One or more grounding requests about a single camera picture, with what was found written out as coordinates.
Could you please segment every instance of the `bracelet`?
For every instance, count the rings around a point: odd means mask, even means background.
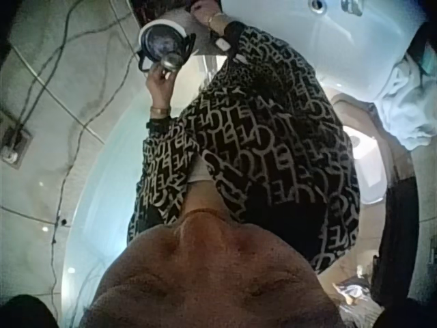
[[[158,107],[150,107],[150,111],[154,111],[156,114],[161,116],[170,116],[171,107],[168,108],[158,108]]]
[[[211,28],[211,23],[212,23],[212,20],[213,20],[214,18],[216,18],[216,17],[218,17],[218,16],[224,16],[224,15],[225,15],[225,14],[222,13],[222,12],[217,12],[216,14],[212,15],[212,16],[208,19],[208,29],[211,29],[211,30],[212,30],[212,28]]]

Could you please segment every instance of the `sleeve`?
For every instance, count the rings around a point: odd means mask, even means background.
[[[148,188],[147,177],[154,169],[152,163],[160,145],[172,138],[176,125],[175,119],[170,119],[165,128],[149,129],[149,137],[143,142],[143,170],[140,181],[137,183],[137,196],[135,199],[134,213],[129,221],[127,243],[135,236],[148,228],[160,223],[159,212],[146,206],[145,191]]]
[[[297,120],[308,122],[318,133],[324,130],[325,139],[332,139],[333,132],[342,134],[342,124],[313,67],[287,42],[240,22],[228,24],[224,38],[231,44],[234,61],[248,67],[254,81],[263,81],[262,87],[268,87]]]

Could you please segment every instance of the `white sink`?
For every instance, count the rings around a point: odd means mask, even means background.
[[[314,66],[319,80],[372,102],[404,56],[425,15],[413,1],[364,0],[363,15],[344,12],[341,0],[222,0],[223,11],[284,39]]]

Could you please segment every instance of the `wrist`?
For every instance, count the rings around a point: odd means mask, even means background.
[[[168,118],[171,114],[171,107],[170,106],[156,106],[153,104],[150,107],[150,118],[151,119],[163,119]]]
[[[230,22],[232,22],[230,17],[222,12],[219,12],[210,18],[208,21],[208,27],[212,31],[215,31],[218,35],[224,36],[226,26],[228,26]]]

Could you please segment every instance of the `towel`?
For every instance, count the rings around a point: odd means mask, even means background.
[[[375,106],[383,127],[408,150],[428,146],[437,135],[437,77],[408,54],[394,67]]]

